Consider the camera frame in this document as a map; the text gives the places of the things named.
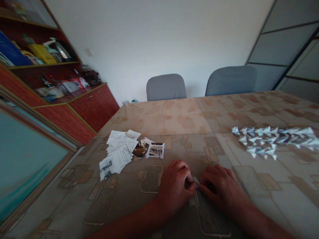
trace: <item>hand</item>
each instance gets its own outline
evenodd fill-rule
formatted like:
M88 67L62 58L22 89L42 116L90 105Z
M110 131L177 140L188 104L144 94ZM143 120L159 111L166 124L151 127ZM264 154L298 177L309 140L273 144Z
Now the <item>hand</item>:
M219 164L207 166L199 181L200 190L233 220L240 220L243 213L255 210L254 204L237 183L233 171ZM217 194L206 187L208 182L215 185Z
M190 183L188 189L184 186L186 179ZM195 189L196 185L187 163L174 160L166 165L159 192L154 200L168 217L172 217L195 195Z

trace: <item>chair backrest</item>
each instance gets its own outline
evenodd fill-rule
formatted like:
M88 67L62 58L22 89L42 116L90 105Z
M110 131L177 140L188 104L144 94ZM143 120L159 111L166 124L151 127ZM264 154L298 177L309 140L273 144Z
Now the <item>chair backrest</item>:
M147 101L186 98L183 77L178 74L154 76L146 84Z
M228 66L209 77L205 96L254 92L257 70L252 66Z

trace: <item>finger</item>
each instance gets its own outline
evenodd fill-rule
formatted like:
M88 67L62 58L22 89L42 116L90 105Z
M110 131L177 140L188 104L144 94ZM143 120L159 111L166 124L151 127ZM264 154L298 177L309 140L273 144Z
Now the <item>finger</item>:
M192 183L194 182L194 179L193 179L193 176L192 174L190 173L190 170L188 168L183 168L182 170L180 170L178 172L182 179L183 179L183 182L187 179L189 183Z
M225 168L223 168L222 166L220 166L219 164L216 164L214 166L215 169L217 169L218 171L222 172L223 174L226 174Z
M214 183L216 181L216 174L212 174L211 172L205 171L199 179L201 184L207 184L207 182Z
M199 185L199 189L208 197L208 199L212 200L214 203L218 203L219 196L213 194L205 185Z
M177 163L177 160L173 160L173 161L170 163L170 166L173 167L176 163Z
M214 166L212 166L212 165L207 166L206 169L205 169L205 171L208 171L208 172L210 172L210 173L212 173L212 174L218 174L218 173L219 173L219 170L216 169L216 168L215 168Z
M173 160L170 164L166 165L165 169L169 169L174 167L174 165L177 163L177 160Z
M232 170L227 169L227 168L224 168L224 169L225 169L226 173L227 173L231 178L233 178L235 181L237 181L236 176L235 176L235 174L234 174L234 172L233 172Z
M177 167L178 169L182 169L182 168L188 168L189 169L188 164L185 163L183 160L177 161L177 163L174 165L174 167Z
M190 199L192 196L195 195L195 192L196 192L196 183L192 183L187 189L187 196L188 196L188 199Z
M164 168L164 171L166 171L170 167L170 164L167 164Z

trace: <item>wall outlet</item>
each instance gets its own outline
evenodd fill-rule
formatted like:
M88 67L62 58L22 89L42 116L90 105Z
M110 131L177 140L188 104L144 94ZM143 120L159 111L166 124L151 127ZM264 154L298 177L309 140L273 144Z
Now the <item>wall outlet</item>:
M85 49L85 53L87 54L87 56L94 56L90 48Z

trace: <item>table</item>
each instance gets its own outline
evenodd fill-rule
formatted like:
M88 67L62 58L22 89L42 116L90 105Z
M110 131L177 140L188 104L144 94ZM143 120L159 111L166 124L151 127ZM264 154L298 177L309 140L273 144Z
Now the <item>table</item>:
M297 237L318 238L318 152L283 146L277 147L277 161L254 159L231 133L235 126L311 126L318 136L318 115L319 105L281 91L122 106L8 235L19 237L33 230L52 238L81 238L150 201L159 189L165 165L184 160L197 178L207 165L219 163L232 169L264 214ZM140 139L164 142L164 159L135 157L121 174L100 182L99 162L107 155L109 133L129 129L142 133ZM147 238L220 236L245 238L197 192L177 217Z

